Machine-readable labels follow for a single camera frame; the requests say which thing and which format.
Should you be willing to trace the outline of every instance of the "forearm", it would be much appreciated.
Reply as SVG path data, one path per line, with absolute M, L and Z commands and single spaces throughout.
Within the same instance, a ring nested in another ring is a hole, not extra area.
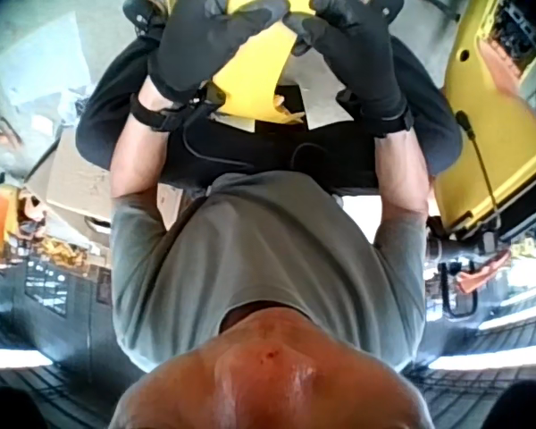
M 384 220 L 405 215 L 426 220 L 429 174 L 414 130 L 375 140 L 375 170 Z
M 146 79 L 138 94 L 139 102 L 154 111 L 170 107 L 151 80 Z M 169 133 L 152 131 L 129 115 L 117 140 L 110 167 L 112 198 L 138 194 L 156 187 L 165 157 Z

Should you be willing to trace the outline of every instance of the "white paper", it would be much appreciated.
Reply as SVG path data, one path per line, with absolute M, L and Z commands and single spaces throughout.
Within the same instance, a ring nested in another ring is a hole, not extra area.
M 32 116 L 32 128 L 49 137 L 54 135 L 54 123 L 41 114 Z
M 89 85 L 75 13 L 49 22 L 1 53 L 0 82 L 12 105 Z

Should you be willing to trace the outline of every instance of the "gray t-shirt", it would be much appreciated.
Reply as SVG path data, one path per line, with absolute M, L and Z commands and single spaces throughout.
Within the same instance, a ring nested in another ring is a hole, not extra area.
M 371 245 L 332 196 L 297 172 L 227 174 L 182 228 L 126 197 L 112 223 L 113 323 L 151 371 L 255 301 L 297 308 L 397 370 L 423 334 L 424 225 L 383 223 Z

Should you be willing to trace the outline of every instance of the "window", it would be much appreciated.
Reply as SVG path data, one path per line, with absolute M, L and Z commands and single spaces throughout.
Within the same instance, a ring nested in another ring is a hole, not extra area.
M 26 295 L 58 315 L 67 311 L 67 276 L 55 265 L 30 259 L 26 271 Z

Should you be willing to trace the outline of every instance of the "orange object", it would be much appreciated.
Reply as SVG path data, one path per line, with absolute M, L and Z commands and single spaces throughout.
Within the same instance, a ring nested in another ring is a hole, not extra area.
M 18 192 L 12 185 L 0 186 L 0 255 L 8 240 L 8 233 L 18 231 Z
M 510 259 L 510 250 L 506 250 L 483 265 L 476 273 L 460 272 L 456 276 L 458 288 L 463 293 L 471 293 L 497 275 L 498 270 Z

